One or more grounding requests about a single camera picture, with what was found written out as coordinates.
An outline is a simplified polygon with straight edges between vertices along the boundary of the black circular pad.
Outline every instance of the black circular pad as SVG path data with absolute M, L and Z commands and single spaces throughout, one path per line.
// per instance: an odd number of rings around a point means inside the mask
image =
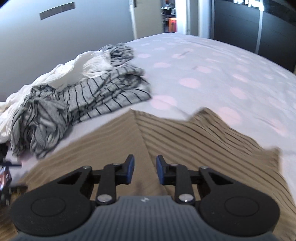
M 243 184 L 213 188 L 199 205 L 202 219 L 214 229 L 237 237 L 273 231 L 279 207 L 268 195 Z
M 71 185 L 42 186 L 19 197 L 10 216 L 18 231 L 33 236 L 57 236 L 85 223 L 92 213 L 89 199 Z
M 232 197 L 225 202 L 226 210 L 237 217 L 249 217 L 259 210 L 256 201 L 247 197 Z
M 32 204 L 32 211 L 41 217 L 56 216 L 66 208 L 66 202 L 57 197 L 38 199 Z

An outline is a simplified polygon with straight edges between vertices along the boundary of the white strip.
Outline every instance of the white strip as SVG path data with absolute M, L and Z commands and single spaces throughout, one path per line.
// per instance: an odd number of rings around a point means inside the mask
M 215 30 L 215 0 L 212 0 L 211 39 L 214 39 L 214 30 Z
M 187 34 L 187 3 L 186 0 L 175 0 L 177 32 Z
M 190 35 L 191 34 L 191 12 L 190 12 L 190 0 L 186 1 L 186 11 L 187 11 L 187 18 L 186 18 L 186 22 L 187 22 L 187 31 L 186 34 Z
M 260 47 L 260 42 L 261 42 L 261 33 L 262 33 L 262 22 L 263 22 L 263 11 L 264 11 L 264 7 L 263 7 L 263 0 L 260 0 L 260 3 L 262 4 L 262 11 L 260 10 L 260 15 L 259 15 L 259 29 L 258 29 L 258 37 L 257 37 L 257 44 L 256 44 L 256 50 L 255 50 L 255 54 L 259 53 L 259 47 Z
M 134 6 L 133 6 L 133 1 L 130 0 L 130 13 L 131 13 L 131 22 L 133 26 L 133 38 L 134 40 L 138 39 L 137 35 L 137 25 L 136 25 L 136 19 L 135 19 L 135 11 L 134 11 Z

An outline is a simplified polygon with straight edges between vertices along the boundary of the brown striped fabric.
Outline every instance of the brown striped fabric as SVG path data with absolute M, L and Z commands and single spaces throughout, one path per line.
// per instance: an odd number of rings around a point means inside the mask
M 173 195 L 172 186 L 158 182 L 155 159 L 162 154 L 168 163 L 193 170 L 209 166 L 270 195 L 281 211 L 274 234 L 279 240 L 296 239 L 296 207 L 279 171 L 279 149 L 263 149 L 207 108 L 187 122 L 130 110 L 41 161 L 22 181 L 31 190 L 84 165 L 102 169 L 124 162 L 128 154 L 135 155 L 135 171 L 130 185 L 117 187 L 118 196 Z M 16 233 L 9 219 L 0 218 L 1 241 Z

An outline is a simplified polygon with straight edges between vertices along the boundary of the wall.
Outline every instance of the wall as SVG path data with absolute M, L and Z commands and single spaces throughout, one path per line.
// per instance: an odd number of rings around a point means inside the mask
M 190 0 L 190 34 L 198 36 L 198 0 Z
M 76 0 L 75 9 L 40 20 L 69 2 L 10 0 L 0 9 L 0 101 L 80 53 L 133 40 L 128 0 Z
M 177 32 L 187 34 L 187 1 L 175 0 Z

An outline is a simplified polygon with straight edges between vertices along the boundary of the white bedsheet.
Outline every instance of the white bedsheet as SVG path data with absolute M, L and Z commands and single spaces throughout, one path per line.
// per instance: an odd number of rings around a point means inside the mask
M 201 107 L 212 109 L 264 148 L 282 149 L 282 173 L 296 198 L 294 74 L 243 49 L 178 33 L 146 37 L 129 45 L 135 49 L 132 62 L 146 70 L 153 95 L 132 109 L 180 120 L 187 120 Z M 127 110 L 74 126 L 54 152 Z M 14 182 L 37 163 L 29 154 L 19 161 L 23 167 L 11 169 Z

